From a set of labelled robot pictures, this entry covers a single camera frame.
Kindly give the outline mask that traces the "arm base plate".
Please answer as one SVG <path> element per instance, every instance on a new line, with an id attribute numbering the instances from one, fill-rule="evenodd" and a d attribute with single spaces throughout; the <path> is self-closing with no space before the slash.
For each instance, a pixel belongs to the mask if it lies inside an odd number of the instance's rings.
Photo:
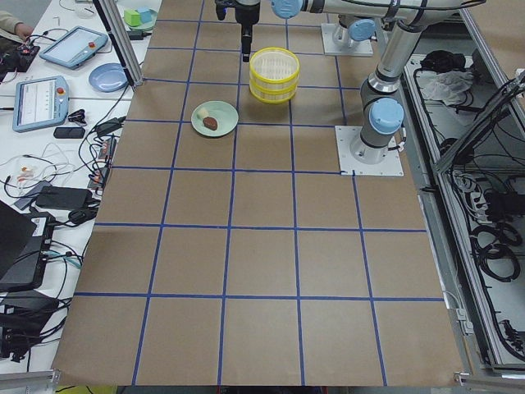
<path id="1" fill-rule="evenodd" d="M 336 126 L 336 145 L 343 176 L 402 177 L 399 148 L 395 137 L 382 148 L 371 148 L 361 140 L 361 126 Z"/>
<path id="2" fill-rule="evenodd" d="M 373 55 L 370 39 L 356 41 L 351 39 L 349 31 L 339 24 L 323 23 L 322 42 L 327 56 L 371 57 Z"/>

